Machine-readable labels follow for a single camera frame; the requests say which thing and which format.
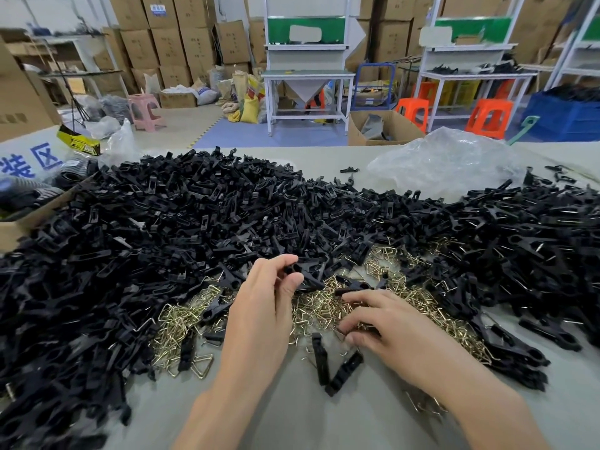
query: orange plastic stool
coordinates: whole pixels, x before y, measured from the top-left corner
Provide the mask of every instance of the orange plastic stool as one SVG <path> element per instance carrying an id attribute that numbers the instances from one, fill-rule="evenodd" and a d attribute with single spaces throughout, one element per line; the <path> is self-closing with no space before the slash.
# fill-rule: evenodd
<path id="1" fill-rule="evenodd" d="M 321 109 L 324 109 L 325 108 L 325 89 L 321 90 L 321 94 L 320 94 L 319 98 L 321 100 L 321 105 L 319 107 Z M 309 109 L 309 108 L 313 108 L 313 107 L 317 107 L 317 101 L 315 98 L 312 98 L 304 108 Z"/>
<path id="2" fill-rule="evenodd" d="M 505 80 L 500 84 L 498 91 L 496 92 L 496 96 L 494 99 L 508 99 L 508 95 L 511 94 L 511 88 L 515 84 L 515 80 Z"/>
<path id="3" fill-rule="evenodd" d="M 400 112 L 400 108 L 404 108 L 404 116 L 407 117 L 410 121 L 416 124 L 417 128 L 421 131 L 425 132 L 427 130 L 427 117 L 429 113 L 429 101 L 426 99 L 421 99 L 419 97 L 403 97 L 398 101 L 398 105 L 396 106 L 396 112 Z M 416 119 L 416 113 L 422 110 L 423 121 L 419 122 Z"/>
<path id="4" fill-rule="evenodd" d="M 439 82 L 421 82 L 421 87 L 419 88 L 419 99 L 426 99 L 429 102 L 429 107 L 433 106 L 433 103 L 436 100 L 436 93 L 438 92 Z M 413 98 L 415 97 L 416 85 L 413 88 Z"/>
<path id="5" fill-rule="evenodd" d="M 506 99 L 480 99 L 477 101 L 471 118 L 464 128 L 468 133 L 504 139 L 508 119 L 513 110 L 513 102 Z"/>
<path id="6" fill-rule="evenodd" d="M 155 133 L 157 126 L 166 126 L 167 123 L 162 117 L 154 115 L 152 112 L 151 104 L 156 107 L 160 107 L 156 97 L 151 93 L 143 93 L 141 95 L 129 95 L 127 98 L 129 102 L 129 112 L 131 112 L 131 119 L 136 129 L 144 129 L 149 133 Z"/>

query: gray table surface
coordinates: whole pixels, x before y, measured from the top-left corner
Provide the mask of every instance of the gray table surface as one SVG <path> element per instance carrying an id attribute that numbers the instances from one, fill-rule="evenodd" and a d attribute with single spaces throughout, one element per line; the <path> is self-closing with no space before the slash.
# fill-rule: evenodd
<path id="1" fill-rule="evenodd" d="M 339 170 L 359 167 L 356 188 L 378 191 L 395 188 L 393 181 L 380 179 L 366 171 L 372 158 L 401 147 L 289 147 L 242 148 L 237 154 L 268 158 L 280 163 L 291 162 L 308 178 L 324 175 L 326 180 L 340 177 Z M 538 155 L 556 157 L 554 164 L 569 162 L 585 165 L 600 175 L 598 144 L 516 144 L 523 164 L 534 166 L 534 173 L 544 174 L 551 160 Z M 404 192 L 410 188 L 397 189 Z M 458 196 L 443 196 L 456 199 Z M 572 325 L 568 329 L 579 337 L 580 353 L 558 348 L 517 325 L 517 319 L 501 309 L 490 312 L 506 329 L 527 343 L 541 349 L 551 360 L 545 369 L 550 383 L 546 392 L 531 391 L 510 379 L 500 378 L 518 390 L 526 399 L 541 430 L 554 449 L 596 450 L 599 448 L 600 426 L 600 352 L 591 347 L 583 334 Z M 332 348 L 335 338 L 326 335 Z M 110 437 L 106 449 L 166 449 L 179 433 L 194 399 L 206 390 L 218 370 L 220 351 L 212 346 L 200 353 L 214 353 L 215 363 L 205 380 L 187 372 L 177 378 L 166 373 L 156 383 L 144 376 L 128 385 L 127 398 L 132 407 L 131 424 L 122 426 L 111 419 L 107 425 Z M 331 369 L 337 369 L 341 356 L 329 349 Z M 455 423 L 447 415 L 439 420 L 416 413 L 401 390 L 401 381 L 375 356 L 366 352 L 361 366 L 341 393 L 329 398 L 319 386 L 315 369 L 306 361 L 302 350 L 293 346 L 271 388 L 260 403 L 240 444 L 241 449 L 255 450 L 327 450 L 327 449 L 467 449 L 468 445 Z"/>

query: blue plastic crate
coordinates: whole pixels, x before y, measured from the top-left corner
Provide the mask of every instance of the blue plastic crate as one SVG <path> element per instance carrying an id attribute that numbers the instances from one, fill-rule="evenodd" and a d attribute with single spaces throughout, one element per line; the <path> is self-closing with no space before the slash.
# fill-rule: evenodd
<path id="1" fill-rule="evenodd" d="M 600 102 L 564 101 L 535 93 L 523 112 L 540 118 L 529 134 L 549 142 L 600 140 Z"/>

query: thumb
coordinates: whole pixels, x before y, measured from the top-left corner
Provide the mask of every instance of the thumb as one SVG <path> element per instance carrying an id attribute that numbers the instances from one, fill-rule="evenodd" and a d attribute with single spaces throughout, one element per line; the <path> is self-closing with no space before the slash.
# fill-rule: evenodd
<path id="1" fill-rule="evenodd" d="M 378 337 L 369 332 L 350 332 L 346 335 L 346 341 L 359 348 L 370 349 L 379 356 L 383 353 L 383 343 Z"/>
<path id="2" fill-rule="evenodd" d="M 277 315 L 292 315 L 292 296 L 304 281 L 302 273 L 292 273 L 283 278 L 275 290 L 275 312 Z"/>

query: open cardboard box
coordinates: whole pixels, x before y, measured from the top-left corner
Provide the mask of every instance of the open cardboard box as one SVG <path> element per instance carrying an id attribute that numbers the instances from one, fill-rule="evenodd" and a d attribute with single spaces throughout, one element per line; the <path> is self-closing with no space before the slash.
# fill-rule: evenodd
<path id="1" fill-rule="evenodd" d="M 54 214 L 54 210 L 71 201 L 75 193 L 82 188 L 82 183 L 65 191 L 56 199 L 32 211 L 17 221 L 0 222 L 0 253 L 9 253 L 19 246 L 19 239 L 31 234 L 34 228 L 45 223 Z"/>
<path id="2" fill-rule="evenodd" d="M 383 118 L 383 133 L 394 140 L 367 140 L 361 133 L 369 114 Z M 350 112 L 348 127 L 348 145 L 404 145 L 412 140 L 423 138 L 425 135 L 408 118 L 394 110 L 361 110 Z"/>

